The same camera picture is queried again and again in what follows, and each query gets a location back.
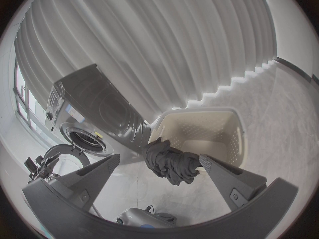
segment floor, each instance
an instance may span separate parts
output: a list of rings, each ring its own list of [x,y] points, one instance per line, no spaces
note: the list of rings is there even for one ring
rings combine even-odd
[[[285,218],[273,233],[285,229],[302,210],[319,179],[319,93],[286,66],[271,61],[219,90],[202,106],[231,106],[244,121],[248,158],[244,169],[265,176],[269,185],[281,177],[299,187]],[[130,207],[169,212],[177,225],[197,224],[230,212],[205,172],[187,185],[173,186],[141,162],[119,166],[95,201],[102,216],[115,221]]]

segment curtain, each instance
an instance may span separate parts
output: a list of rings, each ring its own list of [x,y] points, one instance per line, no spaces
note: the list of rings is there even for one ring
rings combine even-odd
[[[276,55],[264,0],[34,0],[15,40],[29,89],[92,63],[148,122]]]

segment wall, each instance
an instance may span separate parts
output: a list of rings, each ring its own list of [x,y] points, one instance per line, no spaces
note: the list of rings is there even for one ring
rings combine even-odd
[[[273,17],[277,56],[319,76],[319,42],[309,19],[295,0],[266,0]]]

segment dark cloth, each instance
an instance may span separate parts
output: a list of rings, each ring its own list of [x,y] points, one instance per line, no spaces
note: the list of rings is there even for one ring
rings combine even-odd
[[[179,186],[182,181],[190,184],[199,174],[196,170],[200,166],[197,154],[172,148],[170,141],[161,142],[161,137],[144,146],[142,154],[147,167],[158,177],[166,177],[173,185]]]

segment laundry basket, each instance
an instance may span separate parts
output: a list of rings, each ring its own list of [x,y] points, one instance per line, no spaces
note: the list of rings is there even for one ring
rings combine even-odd
[[[165,112],[156,123],[149,143],[162,137],[183,152],[206,154],[243,167],[247,140],[237,112],[229,107],[188,108]]]

